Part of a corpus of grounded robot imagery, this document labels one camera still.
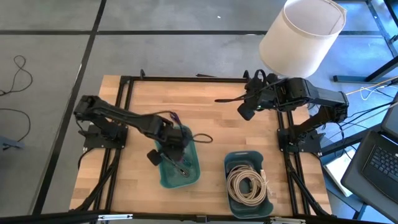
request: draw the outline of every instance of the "teal basket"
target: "teal basket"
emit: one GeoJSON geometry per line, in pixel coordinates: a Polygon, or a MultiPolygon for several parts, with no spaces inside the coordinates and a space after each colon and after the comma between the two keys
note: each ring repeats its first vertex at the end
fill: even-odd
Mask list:
{"type": "MultiPolygon", "coordinates": [[[[257,173],[260,174],[260,170],[262,169],[262,160],[263,156],[257,151],[238,151],[229,153],[228,155],[226,155],[224,160],[225,182],[231,169],[238,165],[249,165],[253,167],[257,173]]],[[[239,189],[242,193],[249,193],[249,181],[245,181],[245,179],[241,181],[239,189]]],[[[244,205],[233,200],[229,196],[228,190],[227,196],[229,209],[231,209],[232,214],[236,218],[262,218],[271,214],[272,210],[274,209],[274,205],[270,203],[268,199],[268,194],[261,204],[253,207],[244,205]]]]}
{"type": "MultiPolygon", "coordinates": [[[[183,126],[185,133],[192,136],[191,130],[183,126]]],[[[155,141],[156,148],[161,151],[161,145],[155,141]]],[[[177,187],[184,187],[190,184],[194,184],[200,177],[200,166],[195,148],[195,143],[190,141],[184,149],[184,156],[181,161],[175,161],[181,168],[188,171],[189,176],[184,177],[169,161],[163,159],[159,164],[160,172],[160,184],[167,189],[174,189],[177,187]]]]}

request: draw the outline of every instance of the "laptop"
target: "laptop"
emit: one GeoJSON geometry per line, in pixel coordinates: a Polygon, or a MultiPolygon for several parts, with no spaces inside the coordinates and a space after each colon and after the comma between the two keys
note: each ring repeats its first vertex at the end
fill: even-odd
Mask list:
{"type": "Polygon", "coordinates": [[[377,141],[371,146],[361,173],[375,188],[398,203],[398,106],[387,111],[381,128],[383,135],[374,137],[377,141]]]}

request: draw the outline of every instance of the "lamp shade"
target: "lamp shade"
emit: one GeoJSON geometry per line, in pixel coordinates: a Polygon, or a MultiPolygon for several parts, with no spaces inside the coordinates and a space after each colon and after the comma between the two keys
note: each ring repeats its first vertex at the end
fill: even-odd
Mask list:
{"type": "Polygon", "coordinates": [[[346,10],[329,0],[288,0],[261,40],[260,58],[278,75],[312,75],[346,22],[346,10]]]}

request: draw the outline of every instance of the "gray floor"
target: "gray floor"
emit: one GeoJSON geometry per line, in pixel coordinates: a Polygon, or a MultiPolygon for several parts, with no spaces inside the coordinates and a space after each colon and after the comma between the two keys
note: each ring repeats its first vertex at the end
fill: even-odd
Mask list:
{"type": "MultiPolygon", "coordinates": [[[[386,15],[385,5],[381,2],[373,1],[373,4],[390,35],[393,35],[397,28],[386,15]]],[[[2,1],[0,29],[90,30],[99,4],[99,0],[2,1]]],[[[266,30],[283,4],[284,1],[273,0],[108,0],[99,29],[266,30]]],[[[345,30],[377,30],[365,4],[353,2],[341,5],[348,10],[345,30]]],[[[258,68],[265,69],[258,56],[261,38],[250,35],[97,36],[79,97],[82,94],[97,94],[103,75],[138,75],[141,68],[149,76],[192,77],[204,73],[218,77],[241,77],[246,69],[253,74],[258,68]]],[[[26,69],[34,76],[34,83],[28,90],[0,97],[0,107],[23,110],[32,120],[32,130],[24,139],[27,147],[23,150],[9,149],[0,155],[2,217],[25,215],[31,209],[87,40],[84,35],[0,35],[0,89],[7,90],[11,86],[16,71],[12,61],[15,55],[26,57],[26,69]]],[[[332,75],[367,75],[391,58],[385,41],[380,37],[338,37],[316,74],[309,80],[314,85],[323,85],[331,90],[355,90],[362,85],[333,83],[332,75]]],[[[24,76],[19,76],[17,86],[24,85],[24,76]]],[[[393,88],[383,91],[390,95],[396,93],[393,88]]],[[[369,100],[363,101],[357,93],[350,95],[349,100],[349,112],[352,114],[391,99],[373,94],[369,100]]],[[[0,135],[18,138],[24,133],[27,124],[23,116],[0,111],[0,118],[0,135]]],[[[362,125],[372,126],[381,119],[382,114],[362,125]]],[[[337,125],[329,124],[326,135],[330,137],[337,131],[337,125]]],[[[354,127],[345,133],[348,136],[358,131],[361,128],[354,127]]],[[[340,135],[332,138],[334,141],[339,139],[340,135]]],[[[78,135],[75,123],[71,122],[44,206],[45,213],[68,210],[82,144],[83,138],[78,135]]],[[[352,217],[352,209],[334,195],[329,197],[334,214],[352,217]]],[[[367,209],[365,217],[367,220],[388,222],[371,208],[367,209]]]]}

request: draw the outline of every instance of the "wooden table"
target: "wooden table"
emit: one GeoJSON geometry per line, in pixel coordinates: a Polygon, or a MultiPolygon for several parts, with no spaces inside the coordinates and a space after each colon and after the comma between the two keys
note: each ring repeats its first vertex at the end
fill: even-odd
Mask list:
{"type": "MultiPolygon", "coordinates": [[[[103,100],[115,103],[119,79],[120,76],[104,76],[99,91],[103,100]]],[[[262,167],[273,191],[270,196],[274,204],[272,215],[292,215],[285,165],[277,142],[277,113],[265,110],[256,113],[252,120],[245,121],[236,111],[241,102],[214,103],[214,99],[232,98],[243,93],[243,83],[134,82],[131,111],[175,111],[194,134],[207,133],[214,141],[211,144],[196,144],[201,167],[197,183],[179,189],[165,189],[159,183],[159,168],[146,157],[155,148],[154,141],[130,127],[126,147],[121,153],[111,210],[232,215],[224,179],[225,155],[233,151],[255,150],[264,156],[262,167]]],[[[301,123],[308,119],[307,108],[297,108],[293,115],[295,122],[301,123]]],[[[103,155],[104,149],[97,149],[83,158],[70,208],[79,206],[97,184],[103,155]]],[[[331,213],[319,160],[311,154],[303,153],[301,157],[306,186],[323,209],[331,213]]],[[[104,207],[106,192],[101,208],[104,207]]],[[[298,209],[303,213],[297,187],[296,195],[298,209]]]]}

